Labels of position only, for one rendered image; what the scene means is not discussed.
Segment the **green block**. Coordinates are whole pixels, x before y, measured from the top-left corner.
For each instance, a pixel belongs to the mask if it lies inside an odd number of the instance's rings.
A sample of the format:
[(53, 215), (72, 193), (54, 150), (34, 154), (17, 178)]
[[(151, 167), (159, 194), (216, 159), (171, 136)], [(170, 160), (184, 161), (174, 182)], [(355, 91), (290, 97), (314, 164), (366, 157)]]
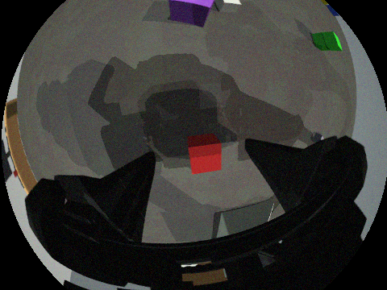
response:
[(320, 51), (330, 51), (330, 48), (326, 45), (325, 39), (323, 38), (322, 32), (313, 33), (313, 40), (315, 42), (315, 47), (320, 49)]
[(330, 51), (342, 51), (341, 44), (339, 44), (338, 36), (333, 32), (322, 32), (326, 45)]

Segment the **purple block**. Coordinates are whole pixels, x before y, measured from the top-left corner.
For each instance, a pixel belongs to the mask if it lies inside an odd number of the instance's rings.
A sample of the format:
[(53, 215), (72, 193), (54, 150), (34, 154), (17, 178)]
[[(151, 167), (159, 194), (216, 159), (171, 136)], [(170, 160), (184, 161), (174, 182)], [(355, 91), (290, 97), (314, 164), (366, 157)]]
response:
[(215, 0), (168, 0), (171, 20), (203, 28)]

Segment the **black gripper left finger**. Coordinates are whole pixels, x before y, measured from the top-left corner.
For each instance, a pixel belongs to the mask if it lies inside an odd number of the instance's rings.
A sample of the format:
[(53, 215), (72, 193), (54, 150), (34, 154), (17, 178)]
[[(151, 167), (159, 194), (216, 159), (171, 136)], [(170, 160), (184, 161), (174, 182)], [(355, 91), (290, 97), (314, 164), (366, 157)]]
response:
[(86, 175), (54, 177), (64, 188), (65, 199), (92, 205), (130, 242), (142, 242), (155, 166), (155, 152), (149, 151), (103, 178)]

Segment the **blue block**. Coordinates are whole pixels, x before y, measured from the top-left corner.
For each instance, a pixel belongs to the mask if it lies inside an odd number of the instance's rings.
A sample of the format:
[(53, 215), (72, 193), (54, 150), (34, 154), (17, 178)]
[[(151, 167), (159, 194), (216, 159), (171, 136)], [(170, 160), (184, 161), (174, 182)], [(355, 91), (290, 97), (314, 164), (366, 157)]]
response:
[(333, 16), (339, 16), (338, 12), (336, 12), (335, 9), (333, 9), (332, 6), (327, 6), (329, 11), (333, 14)]

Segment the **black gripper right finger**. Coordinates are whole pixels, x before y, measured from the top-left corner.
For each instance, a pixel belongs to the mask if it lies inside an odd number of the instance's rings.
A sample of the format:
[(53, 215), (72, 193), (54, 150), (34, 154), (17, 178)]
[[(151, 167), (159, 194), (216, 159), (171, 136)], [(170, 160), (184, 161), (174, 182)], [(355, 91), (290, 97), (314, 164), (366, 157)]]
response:
[(287, 213), (302, 204), (300, 199), (306, 193), (320, 159), (335, 148), (336, 141), (338, 136), (330, 136), (306, 148), (296, 148), (246, 139), (245, 149)]

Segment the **red block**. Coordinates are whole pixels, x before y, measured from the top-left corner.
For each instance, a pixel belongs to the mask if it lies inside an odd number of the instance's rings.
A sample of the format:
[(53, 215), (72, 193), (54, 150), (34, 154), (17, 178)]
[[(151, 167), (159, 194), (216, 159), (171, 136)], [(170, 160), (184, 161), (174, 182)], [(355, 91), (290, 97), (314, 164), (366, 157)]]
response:
[(214, 133), (187, 136), (193, 174), (222, 170), (222, 143)]

